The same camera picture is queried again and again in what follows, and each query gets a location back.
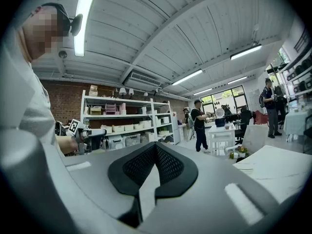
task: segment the white ceiling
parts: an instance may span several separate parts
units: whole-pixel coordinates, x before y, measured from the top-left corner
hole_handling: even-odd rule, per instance
[[[63,4],[74,17],[78,0],[49,1]],[[165,92],[186,97],[233,77],[257,74],[276,56],[292,21],[283,0],[95,0],[85,56],[75,57],[68,37],[62,48],[66,59],[46,54],[33,69],[43,79],[108,85],[121,85],[136,70],[161,81]],[[263,45],[259,51],[229,59],[254,41]],[[199,68],[203,74],[171,85]]]

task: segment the bag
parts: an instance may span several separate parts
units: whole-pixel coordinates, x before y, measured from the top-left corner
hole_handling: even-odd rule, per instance
[[[259,96],[259,104],[260,104],[260,107],[265,107],[265,104],[263,101],[263,92]]]
[[[191,113],[189,113],[188,123],[189,123],[190,128],[194,127],[196,119],[197,118],[195,118],[195,120],[193,120],[192,116],[191,116]]]

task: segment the brick wall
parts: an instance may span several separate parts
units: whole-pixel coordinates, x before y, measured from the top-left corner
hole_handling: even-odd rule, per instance
[[[49,93],[51,111],[56,121],[61,121],[64,124],[67,120],[77,119],[80,120],[80,108],[81,108],[81,97],[82,91],[86,90],[86,94],[89,93],[90,85],[89,83],[81,82],[70,82],[70,81],[41,81],[44,88]],[[106,95],[111,96],[113,87],[97,85],[98,96]],[[142,93],[135,91],[133,99],[144,100]],[[184,113],[183,108],[188,106],[186,101],[171,99],[167,97],[156,96],[157,102],[170,101],[170,105],[173,111],[177,113],[177,118],[183,120]],[[127,108],[127,113],[136,110],[135,108]],[[116,123],[116,120],[91,120],[90,125],[93,128],[99,128],[102,124],[107,125],[123,125],[136,123],[138,119],[122,119]]]

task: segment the fluorescent light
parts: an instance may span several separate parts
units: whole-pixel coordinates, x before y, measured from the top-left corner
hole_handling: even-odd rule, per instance
[[[237,81],[239,81],[239,80],[243,80],[243,79],[246,79],[246,78],[247,78],[247,76],[245,76],[245,77],[243,77],[243,78],[239,78],[239,79],[237,79],[237,80],[230,81],[230,82],[228,82],[228,84],[231,84],[231,83],[233,83],[233,82],[237,82]]]
[[[76,16],[78,14],[82,14],[83,16],[81,22],[81,29],[78,35],[74,37],[75,56],[78,57],[84,56],[84,42],[85,42],[84,38],[92,2],[93,0],[78,0]]]
[[[207,92],[207,91],[209,91],[209,90],[212,90],[212,88],[206,89],[206,90],[204,90],[204,91],[198,92],[198,93],[193,94],[193,95],[195,96],[195,95],[198,95],[198,94],[201,94],[201,93]]]
[[[196,71],[196,72],[194,72],[194,73],[192,73],[192,74],[182,78],[181,80],[178,80],[178,81],[174,82],[172,85],[173,86],[178,85],[179,83],[184,82],[185,80],[188,80],[189,78],[192,78],[193,76],[197,76],[198,74],[200,74],[202,72],[203,71],[200,69],[200,70],[198,70],[198,71]]]
[[[241,52],[238,52],[238,53],[236,53],[236,54],[234,54],[234,55],[231,55],[230,58],[231,58],[231,60],[234,60],[234,59],[236,59],[236,58],[242,57],[242,56],[244,56],[244,55],[246,55],[246,54],[249,54],[249,53],[251,53],[251,52],[257,51],[257,50],[261,49],[261,47],[262,47],[262,45],[259,44],[259,45],[257,45],[257,46],[254,46],[254,47],[245,49],[245,50],[243,50],[243,51],[241,51]]]

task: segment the white shelving unit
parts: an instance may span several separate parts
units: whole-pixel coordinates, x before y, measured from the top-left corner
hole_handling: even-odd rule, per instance
[[[104,119],[122,119],[122,118],[144,118],[149,117],[152,120],[152,127],[150,128],[143,128],[143,129],[134,129],[130,131],[124,132],[113,132],[111,134],[107,134],[106,136],[113,136],[113,135],[122,135],[128,133],[136,133],[142,132],[147,130],[154,130],[154,135],[156,140],[160,140],[162,137],[157,135],[158,128],[163,126],[171,126],[171,132],[173,132],[173,125],[172,125],[172,117],[171,117],[171,107],[170,102],[168,103],[161,103],[161,102],[153,102],[153,99],[150,101],[142,101],[142,100],[132,100],[132,99],[119,99],[119,98],[111,98],[111,97],[94,97],[94,96],[87,96],[85,95],[86,91],[83,90],[82,98],[81,98],[81,110],[80,110],[80,121],[85,123],[86,120],[104,120]],[[151,114],[135,114],[135,115],[85,115],[84,108],[85,106],[105,106],[106,104],[116,104],[116,106],[121,105],[122,103],[126,103],[126,107],[147,107],[147,111],[151,110]],[[155,110],[162,106],[169,106],[169,113],[157,113],[155,114]],[[156,125],[156,116],[169,116],[170,123],[161,124],[160,126]],[[171,136],[171,142],[175,143],[173,133],[166,135],[166,137]]]
[[[312,48],[311,48],[311,45],[308,44],[305,49],[300,53],[300,55],[298,55],[298,57],[293,60],[292,62],[288,63],[282,70],[278,71],[280,76],[283,76],[283,72],[288,70],[290,72],[293,72],[294,71],[294,68],[295,66],[298,66],[298,65],[301,65],[302,61],[305,60],[312,52]],[[310,72],[312,69],[312,66],[310,68],[308,68],[307,70],[305,70],[304,72],[302,72],[301,74],[297,75],[296,77],[292,78],[291,80],[287,81],[286,83],[282,83],[280,85],[283,85],[284,86],[284,90],[286,91],[287,90],[287,84],[292,84],[293,85],[293,82],[301,77],[303,77],[304,75],[306,75],[308,72]],[[299,95],[303,95],[305,93],[308,93],[308,92],[311,92],[312,89],[308,89],[308,90],[305,90],[305,91],[302,91],[302,92],[299,92],[299,93],[295,93],[295,94],[290,94],[289,96],[286,96],[287,98],[287,103],[289,104],[290,102],[290,98],[291,97],[294,97],[294,96],[299,96]]]

